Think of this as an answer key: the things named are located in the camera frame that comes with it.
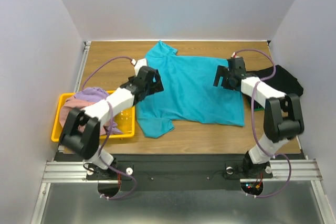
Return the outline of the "teal t shirt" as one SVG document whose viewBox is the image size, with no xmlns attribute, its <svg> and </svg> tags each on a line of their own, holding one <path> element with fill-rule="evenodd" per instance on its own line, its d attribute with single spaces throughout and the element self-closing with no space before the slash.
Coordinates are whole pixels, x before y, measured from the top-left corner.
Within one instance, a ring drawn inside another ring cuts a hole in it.
<svg viewBox="0 0 336 224">
<path fill-rule="evenodd" d="M 213 85 L 218 66 L 227 60 L 179 56 L 177 49 L 159 41 L 145 55 L 159 71 L 164 90 L 135 106 L 137 122 L 146 137 L 158 138 L 174 129 L 174 120 L 244 126 L 244 104 L 238 91 Z"/>
</svg>

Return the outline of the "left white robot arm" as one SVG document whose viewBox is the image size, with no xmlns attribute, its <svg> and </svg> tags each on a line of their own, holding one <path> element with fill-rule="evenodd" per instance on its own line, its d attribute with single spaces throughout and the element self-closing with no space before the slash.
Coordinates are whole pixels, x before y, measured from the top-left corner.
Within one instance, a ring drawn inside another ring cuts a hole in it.
<svg viewBox="0 0 336 224">
<path fill-rule="evenodd" d="M 113 163 L 113 156 L 100 144 L 100 130 L 123 110 L 163 90 L 158 70 L 149 66 L 139 67 L 128 82 L 107 98 L 83 109 L 73 108 L 65 120 L 60 144 L 99 167 L 98 171 L 104 178 L 113 178 L 117 166 Z"/>
</svg>

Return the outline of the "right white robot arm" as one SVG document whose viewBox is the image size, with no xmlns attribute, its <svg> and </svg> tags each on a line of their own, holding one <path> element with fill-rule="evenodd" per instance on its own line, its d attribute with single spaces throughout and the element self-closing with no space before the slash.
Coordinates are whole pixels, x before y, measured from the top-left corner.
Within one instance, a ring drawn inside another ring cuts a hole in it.
<svg viewBox="0 0 336 224">
<path fill-rule="evenodd" d="M 264 172 L 267 163 L 283 145 L 304 131 L 299 97 L 278 91 L 259 77 L 248 73 L 243 58 L 231 57 L 228 66 L 218 66 L 213 86 L 240 91 L 264 108 L 264 133 L 244 156 L 241 171 L 246 177 Z"/>
</svg>

